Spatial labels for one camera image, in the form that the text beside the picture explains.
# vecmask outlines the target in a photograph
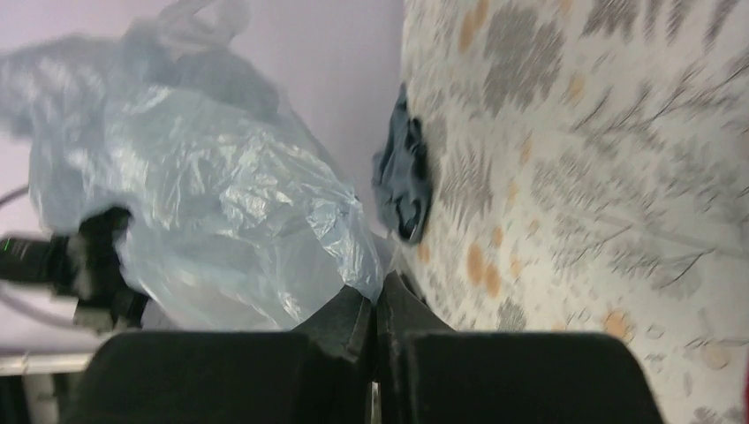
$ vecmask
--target gray cloth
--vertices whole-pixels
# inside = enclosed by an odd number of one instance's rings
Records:
[[[380,221],[405,243],[419,243],[432,201],[432,185],[421,122],[408,115],[405,86],[401,86],[390,116],[388,143],[374,155],[373,162],[372,189]]]

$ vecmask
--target wire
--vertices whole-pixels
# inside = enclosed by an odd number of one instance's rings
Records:
[[[27,194],[28,185],[24,185],[4,194],[3,197],[0,197],[0,208],[8,206],[9,204],[17,201]],[[58,329],[74,329],[77,331],[81,330],[81,327],[66,319],[60,318],[59,316],[53,314],[44,313],[38,308],[32,307],[23,300],[16,298],[5,290],[4,285],[0,285],[0,304],[5,305],[17,314],[22,314],[27,318],[31,318],[32,320],[39,322],[40,324],[55,327]]]

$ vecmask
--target plastic bag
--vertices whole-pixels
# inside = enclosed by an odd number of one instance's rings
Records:
[[[210,26],[195,15],[212,3]],[[0,57],[0,119],[32,140],[42,225],[73,231],[127,207],[125,280],[190,329],[288,329],[343,284],[372,300],[382,287],[352,187],[228,50],[241,6],[180,1],[118,41],[76,35]]]

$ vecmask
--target white wall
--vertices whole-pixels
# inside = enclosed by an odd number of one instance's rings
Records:
[[[370,222],[371,157],[380,148],[397,96],[403,0],[248,0],[248,30],[234,49],[287,90],[312,132],[354,180]],[[0,49],[70,32],[119,35],[133,17],[156,14],[170,0],[0,0]],[[0,193],[22,185],[24,146],[0,139]],[[0,210],[0,234],[36,229],[26,200]],[[70,316],[72,305],[40,307]],[[86,334],[40,327],[0,306],[0,350],[91,347]]]

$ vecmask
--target leaf print tablecloth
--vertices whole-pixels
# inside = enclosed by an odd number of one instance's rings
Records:
[[[604,331],[671,424],[742,422],[749,0],[406,0],[435,181],[403,271],[457,329]]]

